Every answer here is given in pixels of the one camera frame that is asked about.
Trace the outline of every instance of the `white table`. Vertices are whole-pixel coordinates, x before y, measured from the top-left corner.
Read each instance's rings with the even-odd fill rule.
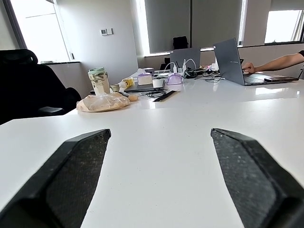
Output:
[[[205,104],[235,103],[267,99],[304,97],[304,80],[298,82],[242,86],[227,80],[208,83],[203,80],[186,79],[182,85],[171,85],[168,90],[177,90],[165,102],[154,103],[154,99],[140,97],[140,102],[132,103],[127,109],[188,108],[203,107]]]
[[[259,140],[304,186],[303,115],[290,98],[14,120],[0,126],[0,209],[62,142],[109,128],[83,228],[242,228],[211,128]]]

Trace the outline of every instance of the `gray laptop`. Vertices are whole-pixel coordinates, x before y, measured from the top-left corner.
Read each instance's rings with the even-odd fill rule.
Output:
[[[195,62],[196,68],[199,68],[200,48],[178,49],[170,52],[170,61],[175,64],[177,62],[180,68],[182,68],[182,65],[184,64],[184,59],[187,61],[190,58],[192,58],[193,61]],[[191,68],[192,70],[195,70],[195,65],[192,61],[189,61],[187,63],[187,67]]]
[[[134,85],[125,89],[124,91],[126,93],[141,93],[141,92],[152,92],[152,91],[163,90],[164,88],[165,88],[165,80],[159,79],[159,80],[153,80],[153,84],[148,84],[148,85],[138,85],[138,83],[135,82]]]
[[[238,53],[237,40],[235,38],[214,45],[215,56],[222,77],[243,86],[255,86],[264,84],[286,83],[290,81],[267,82],[265,78],[282,77],[278,75],[255,73],[244,74]]]

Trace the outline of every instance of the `laptop keyboard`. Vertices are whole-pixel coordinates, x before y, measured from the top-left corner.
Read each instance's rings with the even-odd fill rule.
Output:
[[[257,78],[253,78],[253,77],[248,77],[248,76],[244,77],[244,81],[245,81],[245,83],[262,83],[262,82],[264,82],[261,79],[257,79]]]

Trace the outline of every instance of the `plastic bag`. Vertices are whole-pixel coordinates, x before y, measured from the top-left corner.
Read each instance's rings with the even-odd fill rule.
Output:
[[[77,103],[76,109],[81,112],[98,113],[120,109],[130,104],[130,100],[122,95],[102,94],[89,95]]]

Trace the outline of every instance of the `person's hand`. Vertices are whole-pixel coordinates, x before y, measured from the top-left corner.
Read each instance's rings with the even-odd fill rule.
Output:
[[[253,65],[253,63],[246,63],[242,68],[243,68],[244,72],[246,72],[246,73],[253,74],[256,72],[256,68]]]

